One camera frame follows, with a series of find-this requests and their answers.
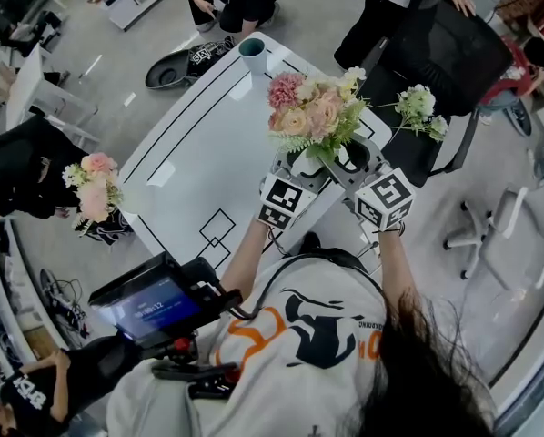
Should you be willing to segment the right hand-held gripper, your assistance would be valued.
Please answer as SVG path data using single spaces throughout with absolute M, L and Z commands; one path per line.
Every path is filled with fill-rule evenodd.
M 366 176 L 377 175 L 385 164 L 381 150 L 373 141 L 354 137 L 338 151 L 338 181 L 344 186 L 355 186 L 359 172 Z M 375 229 L 383 231 L 409 214 L 415 196 L 415 189 L 403 171 L 395 168 L 355 193 L 355 212 Z

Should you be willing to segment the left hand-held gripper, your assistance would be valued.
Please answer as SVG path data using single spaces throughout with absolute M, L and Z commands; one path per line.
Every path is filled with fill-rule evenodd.
M 294 178 L 282 178 L 293 176 L 295 162 L 295 152 L 279 149 L 271 173 L 260 182 L 257 220 L 272 229 L 288 231 L 300 221 L 311 228 L 331 206 L 327 197 L 331 179 L 339 185 L 345 184 L 345 170 L 338 159 L 321 159 L 331 179 L 321 175 L 301 183 Z

